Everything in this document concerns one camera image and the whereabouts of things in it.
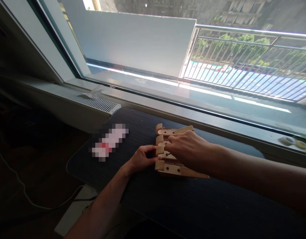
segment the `wooden hand model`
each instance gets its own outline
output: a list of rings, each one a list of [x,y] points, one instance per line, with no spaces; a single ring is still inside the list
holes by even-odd
[[[163,128],[162,124],[156,125],[156,133],[159,135],[156,137],[156,145],[158,146],[156,148],[156,156],[162,157],[163,160],[158,160],[155,163],[155,170],[165,176],[177,175],[182,177],[209,179],[208,175],[198,173],[185,167],[172,154],[164,150],[164,146],[170,144],[168,141],[170,135],[181,134],[188,130],[194,131],[193,126],[190,125],[181,129],[168,129]]]

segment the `black desk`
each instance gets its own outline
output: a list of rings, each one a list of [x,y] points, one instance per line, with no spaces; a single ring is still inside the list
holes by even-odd
[[[69,174],[102,190],[141,145],[155,144],[155,126],[178,124],[131,108],[119,109],[107,123],[125,123],[130,130],[124,147],[102,163],[88,152],[90,140],[67,164]],[[211,143],[263,158],[255,148],[196,129]],[[121,203],[185,238],[306,237],[306,221],[295,211],[252,191],[215,178],[161,177],[154,168],[135,174]]]

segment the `tape roll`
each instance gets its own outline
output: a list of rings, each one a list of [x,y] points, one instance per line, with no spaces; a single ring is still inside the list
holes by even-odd
[[[286,136],[282,137],[280,141],[287,146],[295,144],[295,140],[293,138],[286,137]]]
[[[306,149],[306,143],[303,142],[303,141],[297,140],[297,141],[296,141],[296,145],[297,145],[299,148]]]

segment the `white cable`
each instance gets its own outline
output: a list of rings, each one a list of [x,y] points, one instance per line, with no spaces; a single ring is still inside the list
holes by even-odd
[[[26,198],[28,199],[29,203],[30,203],[31,205],[35,206],[35,207],[39,207],[39,208],[47,209],[47,210],[52,210],[52,209],[56,209],[56,208],[58,208],[58,207],[61,207],[62,205],[64,205],[65,203],[67,203],[67,202],[75,195],[76,191],[77,191],[79,188],[81,188],[81,187],[84,186],[84,185],[78,186],[77,189],[75,190],[75,192],[72,194],[72,196],[71,196],[68,200],[66,200],[64,203],[60,204],[60,205],[57,206],[57,207],[51,208],[51,207],[43,207],[43,206],[36,205],[36,204],[33,203],[33,202],[31,201],[31,199],[28,197],[28,195],[27,195],[27,193],[26,193],[26,185],[20,180],[17,171],[15,171],[14,169],[12,169],[12,168],[9,166],[8,162],[3,158],[3,156],[2,156],[1,153],[0,153],[0,157],[1,157],[2,161],[7,165],[7,167],[8,167],[12,172],[14,172],[14,173],[16,174],[18,182],[21,183],[22,186],[23,186],[23,193],[24,193],[24,196],[26,196]]]

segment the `white wall panel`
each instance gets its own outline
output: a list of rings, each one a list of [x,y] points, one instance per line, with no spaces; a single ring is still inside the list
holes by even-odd
[[[178,77],[195,19],[88,11],[62,0],[87,58]]]

